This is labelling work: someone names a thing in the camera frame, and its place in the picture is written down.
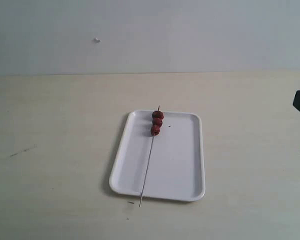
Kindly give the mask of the red date top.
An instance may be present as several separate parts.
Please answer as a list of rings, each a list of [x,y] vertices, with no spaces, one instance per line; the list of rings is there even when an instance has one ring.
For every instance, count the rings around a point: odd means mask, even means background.
[[[157,136],[160,133],[160,126],[153,124],[150,133],[152,136]]]

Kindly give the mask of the white rectangular plastic tray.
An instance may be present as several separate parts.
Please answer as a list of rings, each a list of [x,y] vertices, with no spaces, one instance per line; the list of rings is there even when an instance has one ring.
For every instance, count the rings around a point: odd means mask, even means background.
[[[141,196],[151,148],[152,110],[129,113],[109,177],[117,194]],[[165,111],[154,137],[144,198],[200,200],[206,191],[202,121],[188,112]]]

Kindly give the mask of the dark red date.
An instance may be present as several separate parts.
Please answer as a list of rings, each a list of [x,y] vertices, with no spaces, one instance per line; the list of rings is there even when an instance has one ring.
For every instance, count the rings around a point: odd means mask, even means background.
[[[153,119],[158,118],[158,119],[160,119],[160,120],[163,120],[163,119],[164,119],[164,114],[163,114],[163,112],[161,112],[161,111],[159,111],[159,110],[156,110],[156,111],[154,111],[154,112],[152,113],[152,118],[153,118]]]

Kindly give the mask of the thin metal skewer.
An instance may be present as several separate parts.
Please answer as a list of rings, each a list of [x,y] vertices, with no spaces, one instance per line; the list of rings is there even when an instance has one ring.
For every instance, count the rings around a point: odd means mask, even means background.
[[[148,176],[148,171],[149,171],[149,165],[150,165],[150,160],[151,160],[151,155],[152,155],[152,150],[153,150],[154,138],[155,138],[155,136],[152,136],[146,170],[145,170],[145,174],[144,174],[142,190],[141,190],[140,199],[139,199],[139,205],[138,205],[139,208],[142,206],[142,202],[143,202],[143,198],[144,198],[144,192],[145,192],[147,176]]]

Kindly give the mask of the red date bottom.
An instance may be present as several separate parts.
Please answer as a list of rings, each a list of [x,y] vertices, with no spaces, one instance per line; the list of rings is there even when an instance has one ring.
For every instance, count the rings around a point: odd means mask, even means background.
[[[155,118],[152,119],[152,124],[156,125],[160,128],[163,124],[163,120],[160,119],[160,118],[155,117]]]

